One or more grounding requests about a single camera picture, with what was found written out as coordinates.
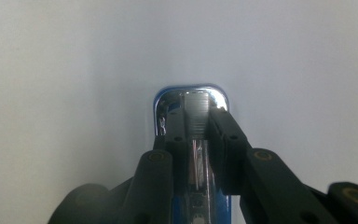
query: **white wall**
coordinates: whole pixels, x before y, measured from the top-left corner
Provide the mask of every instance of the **white wall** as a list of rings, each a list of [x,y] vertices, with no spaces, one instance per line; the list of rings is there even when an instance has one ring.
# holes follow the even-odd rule
[[[130,177],[157,91],[206,82],[306,184],[358,183],[358,1],[0,1],[0,223]]]

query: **white background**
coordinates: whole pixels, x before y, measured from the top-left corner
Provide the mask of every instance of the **white background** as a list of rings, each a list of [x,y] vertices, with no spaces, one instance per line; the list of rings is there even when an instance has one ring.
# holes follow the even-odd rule
[[[358,183],[358,1],[0,1],[0,223],[129,178],[155,94],[196,83],[304,183]]]

